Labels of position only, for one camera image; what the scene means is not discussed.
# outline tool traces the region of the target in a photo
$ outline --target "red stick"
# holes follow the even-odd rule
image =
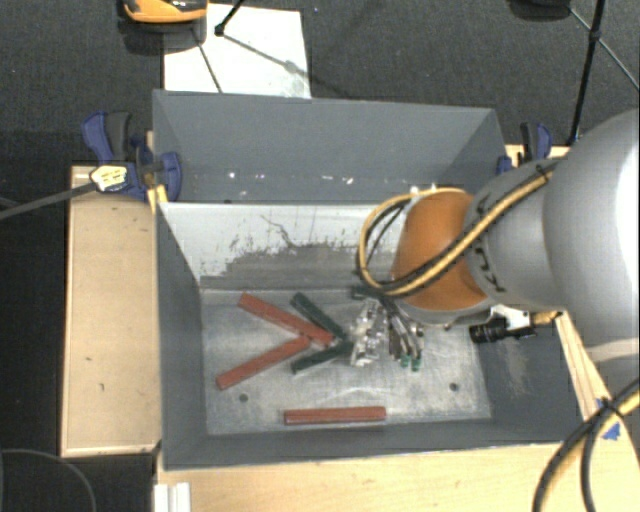
[[[342,407],[335,409],[292,409],[284,411],[285,425],[384,421],[386,418],[387,409],[385,407]]]
[[[333,334],[330,332],[248,293],[242,294],[240,301],[238,301],[238,307],[279,325],[283,329],[311,338],[312,341],[320,343],[323,347],[328,347],[333,340]]]
[[[261,356],[251,359],[240,366],[236,366],[233,370],[222,373],[216,377],[216,385],[220,389],[227,389],[231,386],[242,382],[243,380],[253,377],[273,365],[296,355],[303,350],[309,348],[309,338],[300,336],[295,340],[288,341],[279,347],[262,354]]]

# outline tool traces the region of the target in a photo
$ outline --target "bin floor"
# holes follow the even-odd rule
[[[295,313],[288,302],[296,290],[242,291]],[[345,291],[304,292],[344,328],[361,308]],[[322,428],[286,427],[282,416],[286,409],[381,405],[387,408],[387,423],[394,424],[491,416],[477,348],[464,327],[448,332],[428,329],[419,372],[401,368],[384,346],[380,359],[364,368],[350,366],[345,357],[294,375],[290,363],[319,350],[312,346],[220,391],[215,385],[217,375],[296,337],[238,308],[240,293],[201,291],[203,380],[211,435]]]

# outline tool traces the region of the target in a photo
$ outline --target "black cable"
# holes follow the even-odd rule
[[[514,186],[512,189],[510,189],[509,191],[507,191],[505,194],[503,194],[501,197],[499,197],[498,199],[496,199],[496,201],[493,203],[493,205],[488,208],[484,215],[479,216],[479,217],[475,217],[469,224],[467,224],[467,226],[465,226],[465,228],[463,229],[462,233],[460,233],[460,235],[458,235],[458,237],[456,237],[456,239],[451,242],[445,249],[443,249],[439,254],[437,254],[436,256],[434,256],[433,258],[429,259],[428,261],[426,261],[425,263],[423,263],[422,265],[420,265],[419,267],[415,268],[414,270],[412,270],[411,272],[405,274],[402,277],[399,277],[397,279],[393,279],[393,280],[386,280],[386,281],[379,281],[379,284],[381,285],[379,290],[384,294],[385,292],[389,292],[389,291],[393,291],[396,290],[398,288],[401,288],[409,283],[411,283],[412,281],[414,281],[416,278],[420,277],[421,275],[429,272],[429,270],[435,266],[443,257],[445,257],[449,252],[451,252],[451,250],[460,243],[460,241],[467,236],[467,234],[473,230],[475,228],[475,226],[482,221],[482,219],[491,213],[491,210],[493,209],[493,207],[495,207],[496,204],[500,203],[501,201],[503,201],[506,197],[508,197],[509,195],[513,194],[515,191],[517,191],[518,189],[528,185],[531,181],[536,180],[540,177],[540,174],[544,174],[546,171],[552,170],[553,168],[555,168],[555,166],[557,165],[557,162],[552,162],[551,164],[542,167],[542,166],[537,166],[536,167],[536,173],[532,174],[531,176],[528,176],[526,179],[522,180],[521,182],[519,182],[518,184],[516,184],[516,186]],[[519,201],[515,202],[514,204],[512,204],[510,206],[510,208],[513,208],[514,206],[516,206],[517,204],[519,204],[520,202],[524,201],[524,199],[526,199],[529,196],[523,197],[522,199],[520,199]],[[369,226],[369,228],[367,229],[367,233],[365,233],[365,245],[366,243],[368,243],[369,241],[369,237],[371,235],[371,231],[372,229],[375,227],[375,225],[380,222],[380,220],[382,220],[383,218],[385,218],[387,215],[389,215],[391,213],[391,211],[393,211],[393,209],[395,207],[397,207],[398,205],[392,205],[390,206],[387,210],[382,211],[379,214],[379,217],[377,217],[374,222],[371,224],[371,226]],[[491,227],[495,226],[500,219],[502,219],[504,217],[504,215],[500,215],[498,216],[495,221],[491,224],[490,227],[488,227],[487,229],[490,229]],[[470,244],[469,247],[467,247],[459,256],[459,258],[462,258],[465,254],[467,254],[469,252],[469,250],[471,249],[473,244]],[[359,254],[358,251],[356,251],[356,272],[357,274],[362,278],[362,269],[360,268],[359,265]],[[437,275],[435,275],[433,278],[431,278],[429,281],[426,281],[425,283],[423,283],[419,288],[412,290],[410,292],[406,292],[404,294],[398,294],[398,295],[394,295],[395,298],[403,298],[403,297],[407,297],[410,295],[413,295],[415,293],[417,293],[419,290],[422,290],[424,288],[427,288],[428,286],[432,285],[435,281],[437,281],[438,279],[440,279],[444,274],[446,274],[458,261],[458,259],[455,259],[453,261],[451,261],[451,263],[449,265],[447,265],[444,269],[442,269],[441,272],[439,272]]]
[[[556,453],[553,455],[553,457],[547,464],[547,467],[545,468],[544,472],[542,473],[542,476],[540,477],[538,486],[536,487],[534,499],[533,499],[533,506],[532,506],[533,512],[542,511],[542,504],[546,496],[546,493],[549,489],[549,484],[553,480],[553,477],[556,471],[562,465],[567,455],[571,453],[571,451],[575,448],[575,446],[580,441],[582,441],[582,439],[585,436],[591,434],[591,432],[595,431],[594,436],[597,437],[599,428],[596,428],[596,426],[599,425],[601,427],[604,424],[604,422],[606,422],[611,417],[611,415],[614,414],[613,410],[620,407],[620,405],[622,405],[622,403],[624,403],[624,401],[627,400],[629,396],[631,396],[633,393],[635,393],[638,390],[639,383],[640,381],[638,379],[635,379],[633,382],[631,382],[628,386],[626,386],[620,392],[618,396],[616,396],[616,398],[614,398],[611,401],[613,409],[610,407],[601,407],[595,414],[593,414],[590,418],[588,418],[583,423],[581,423],[580,426],[576,428],[569,435],[569,437],[567,437],[564,443],[562,443],[560,448],[558,448]],[[590,454],[586,462],[587,468],[589,467],[588,466],[589,462],[590,462]]]
[[[405,206],[405,204],[399,204],[399,205],[395,205],[393,208],[389,209],[389,213],[391,213],[393,210],[395,210],[395,213],[391,216],[391,218],[382,227],[382,229],[380,230],[380,233],[378,233],[378,236],[373,241],[373,245],[371,246],[371,252],[369,253],[369,256],[367,257],[367,265],[369,265],[369,263],[371,262],[371,259],[373,258],[373,253],[378,248],[378,245],[380,245],[380,242],[382,241],[382,237],[387,232],[387,230],[391,227],[391,225],[396,221],[398,216],[402,213],[402,210],[404,209],[404,206]]]
[[[4,450],[4,454],[8,455],[31,455],[35,457],[41,457],[43,459],[48,459],[57,464],[60,464],[64,467],[67,467],[74,475],[78,477],[78,479],[82,482],[82,485],[87,490],[87,495],[89,496],[89,501],[91,502],[91,512],[97,512],[98,506],[96,504],[96,495],[93,491],[93,487],[91,487],[91,483],[85,476],[85,474],[80,471],[74,464],[71,462],[64,460],[57,455],[51,455],[50,453],[41,452],[38,450],[28,450],[28,449],[10,449]],[[2,476],[2,459],[0,458],[0,477]],[[0,512],[2,512],[2,501],[0,500]]]
[[[593,502],[593,494],[591,492],[591,455],[593,454],[593,447],[605,422],[614,414],[622,416],[618,411],[618,407],[620,407],[627,398],[633,395],[633,393],[638,390],[639,386],[640,380],[636,379],[625,387],[614,400],[608,401],[603,399],[603,405],[599,411],[602,412],[602,414],[598,415],[591,432],[589,432],[589,435],[587,436],[584,448],[582,449],[582,460],[580,461],[580,489],[582,490],[582,501],[588,512],[596,511],[596,507]]]
[[[244,2],[245,2],[245,0],[237,0],[233,4],[233,7],[229,11],[229,13],[225,16],[225,18],[218,25],[216,25],[216,27],[214,29],[214,34],[216,36],[221,37],[221,36],[224,35],[224,29],[226,28],[227,23],[229,23],[231,21],[231,18],[233,18],[235,16],[236,12],[238,12],[238,9],[240,9],[240,6]]]
[[[27,213],[32,210],[37,210],[38,208],[42,208],[44,206],[50,206],[52,204],[60,203],[62,201],[68,201],[69,199],[73,199],[74,197],[78,197],[84,194],[88,194],[89,192],[95,192],[95,191],[96,191],[95,183],[93,182],[86,183],[79,187],[72,188],[71,190],[58,192],[57,194],[43,197],[42,199],[36,199],[35,201],[14,206],[13,208],[9,208],[8,210],[0,211],[0,221],[4,219],[8,219],[9,217],[13,217],[14,215],[20,215],[22,213]]]
[[[216,86],[216,89],[218,90],[219,93],[222,93],[222,88],[220,87],[220,82],[218,82],[218,79],[216,78],[216,75],[213,72],[213,68],[211,67],[211,63],[209,62],[209,59],[207,58],[207,54],[205,53],[204,48],[202,47],[202,43],[200,42],[200,40],[196,36],[195,30],[193,30],[193,28],[191,29],[191,35],[193,36],[193,40],[198,45],[198,49],[200,50],[200,54],[202,55],[202,58],[204,59],[204,63],[207,65],[207,69],[209,70],[209,75],[211,75],[211,79],[213,80],[213,83]]]
[[[576,11],[574,11],[573,9],[571,9],[569,7],[569,12],[571,13],[571,15],[577,19],[580,24],[586,28],[588,31],[591,30],[591,26],[584,20],[584,18],[582,16],[580,16]],[[620,71],[622,71],[624,73],[624,75],[629,79],[629,81],[631,82],[631,84],[635,87],[635,89],[640,92],[640,85],[638,85],[638,82],[636,81],[635,78],[633,78],[633,75],[631,74],[631,72],[629,71],[629,69],[622,63],[622,61],[618,58],[618,56],[614,53],[614,51],[611,49],[611,47],[609,47],[609,45],[604,41],[604,39],[598,39],[598,44],[604,49],[605,52],[607,52],[609,54],[609,57],[611,57],[613,59],[613,62],[616,63],[616,65],[618,66],[618,68],[620,68]]]

